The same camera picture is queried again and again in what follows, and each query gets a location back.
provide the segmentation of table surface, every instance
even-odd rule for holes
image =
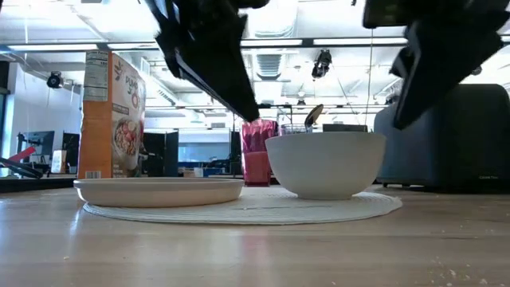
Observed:
[[[1,286],[510,286],[510,196],[383,190],[404,207],[301,226],[102,218],[72,189],[0,195]]]

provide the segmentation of ceiling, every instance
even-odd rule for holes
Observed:
[[[157,25],[145,5],[138,0],[4,0],[0,15],[2,44],[84,43],[154,41]],[[243,11],[249,15],[247,38],[283,35],[284,37],[401,37],[402,28],[364,29],[361,26],[364,0],[351,6],[351,0],[272,0],[261,10]],[[500,32],[507,33],[510,26]],[[384,104],[397,77],[388,73],[399,47],[330,48],[332,69],[314,81],[316,48],[244,49],[243,57],[259,102],[295,104],[302,96],[307,104]],[[280,55],[277,81],[263,81],[257,72],[261,54]],[[143,58],[151,64],[151,75],[170,92],[179,104],[214,103],[187,81],[173,77],[159,51],[123,52],[122,57]],[[81,84],[84,79],[84,53],[0,54],[8,61],[21,62],[27,70],[42,77],[62,71],[64,78]],[[502,49],[483,64],[483,72],[466,82],[506,85],[510,48]],[[150,95],[147,106],[168,106],[161,96]],[[176,111],[149,112],[154,117],[180,117]]]

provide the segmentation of round placemat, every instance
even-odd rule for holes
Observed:
[[[175,208],[123,208],[85,204],[92,214],[142,222],[195,224],[289,225],[342,222],[388,214],[402,206],[400,199],[360,192],[350,200],[307,200],[281,187],[244,188],[232,202]]]

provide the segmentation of wall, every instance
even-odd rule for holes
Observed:
[[[55,131],[53,149],[61,148],[64,132],[80,133],[79,89],[74,93],[50,89],[45,80],[25,73],[19,64],[11,64],[9,90],[2,157],[16,153],[19,132]]]

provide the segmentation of cereal box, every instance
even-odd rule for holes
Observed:
[[[140,175],[145,98],[145,82],[129,63],[111,52],[87,52],[79,179]]]

